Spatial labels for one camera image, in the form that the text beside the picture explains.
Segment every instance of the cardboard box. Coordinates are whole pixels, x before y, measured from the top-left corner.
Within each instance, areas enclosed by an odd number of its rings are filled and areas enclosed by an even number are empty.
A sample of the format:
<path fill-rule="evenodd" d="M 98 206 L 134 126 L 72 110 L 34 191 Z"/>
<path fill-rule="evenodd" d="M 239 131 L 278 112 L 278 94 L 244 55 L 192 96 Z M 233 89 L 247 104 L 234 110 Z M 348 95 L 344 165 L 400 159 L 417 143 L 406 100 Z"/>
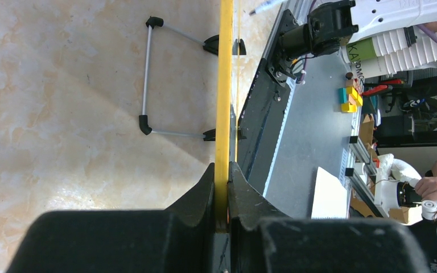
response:
<path fill-rule="evenodd" d="M 373 159 L 377 159 L 378 157 L 376 155 L 376 152 L 372 148 L 373 131 L 374 131 L 374 120 L 372 120 L 369 116 L 366 116 L 359 128 L 359 138 L 363 142 L 366 149 L 368 149 L 369 155 Z M 371 190 L 371 192 L 374 194 L 374 183 L 371 180 L 368 182 L 368 187 Z M 366 203 L 356 198 L 356 194 L 354 193 L 354 191 L 353 194 L 351 194 L 351 207 L 357 210 L 358 212 L 360 212 L 364 217 L 375 217 L 373 212 L 366 205 Z M 409 208 L 390 209 L 389 218 L 395 219 L 403 224 L 408 224 Z"/>

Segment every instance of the black corner connector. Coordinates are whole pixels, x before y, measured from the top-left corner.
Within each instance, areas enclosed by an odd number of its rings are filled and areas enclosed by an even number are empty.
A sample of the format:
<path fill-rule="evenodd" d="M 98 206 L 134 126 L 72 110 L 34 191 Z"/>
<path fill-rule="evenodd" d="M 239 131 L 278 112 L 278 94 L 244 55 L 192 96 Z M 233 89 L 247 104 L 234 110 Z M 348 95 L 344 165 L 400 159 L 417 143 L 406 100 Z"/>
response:
<path fill-rule="evenodd" d="M 138 122 L 140 124 L 140 130 L 142 130 L 145 135 L 149 135 L 152 129 L 148 125 L 148 115 L 139 115 Z"/>
<path fill-rule="evenodd" d="M 219 36 L 215 35 L 204 41 L 204 50 L 214 55 L 219 55 Z"/>
<path fill-rule="evenodd" d="M 163 27 L 163 19 L 158 17 L 150 16 L 146 21 L 146 27 L 155 28 L 155 27 Z"/>

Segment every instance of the green label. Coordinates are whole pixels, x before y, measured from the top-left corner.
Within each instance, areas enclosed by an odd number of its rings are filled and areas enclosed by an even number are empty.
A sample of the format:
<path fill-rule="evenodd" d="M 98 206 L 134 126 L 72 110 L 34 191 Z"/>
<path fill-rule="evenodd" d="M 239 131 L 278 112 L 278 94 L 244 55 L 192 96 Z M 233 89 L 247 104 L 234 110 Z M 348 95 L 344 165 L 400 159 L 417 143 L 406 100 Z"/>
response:
<path fill-rule="evenodd" d="M 348 44 L 346 45 L 346 49 L 351 62 L 376 58 L 372 38 Z"/>

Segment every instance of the sheet of paper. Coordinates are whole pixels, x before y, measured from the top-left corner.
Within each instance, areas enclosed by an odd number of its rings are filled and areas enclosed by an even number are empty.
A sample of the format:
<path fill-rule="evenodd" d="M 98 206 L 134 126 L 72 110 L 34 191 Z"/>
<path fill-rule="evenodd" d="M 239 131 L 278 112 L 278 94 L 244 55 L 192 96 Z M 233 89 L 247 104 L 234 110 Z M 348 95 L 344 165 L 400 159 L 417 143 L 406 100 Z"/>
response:
<path fill-rule="evenodd" d="M 347 218 L 348 192 L 339 179 L 321 167 L 318 168 L 314 201 L 312 203 L 313 219 Z"/>

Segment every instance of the floor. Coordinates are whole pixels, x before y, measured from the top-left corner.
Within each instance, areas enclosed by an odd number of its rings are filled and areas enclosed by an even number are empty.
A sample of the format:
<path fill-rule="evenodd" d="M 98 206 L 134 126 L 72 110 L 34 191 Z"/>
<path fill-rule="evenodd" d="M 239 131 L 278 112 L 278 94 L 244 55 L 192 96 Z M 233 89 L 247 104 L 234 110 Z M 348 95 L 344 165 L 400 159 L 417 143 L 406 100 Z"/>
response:
<path fill-rule="evenodd" d="M 277 9 L 250 17 L 242 0 L 240 105 Z M 141 111 L 150 15 L 206 39 L 220 0 L 0 1 L 0 272 L 29 224 L 60 209 L 161 209 L 192 187 L 213 143 L 144 136 Z M 150 125 L 215 127 L 217 57 L 155 29 Z"/>

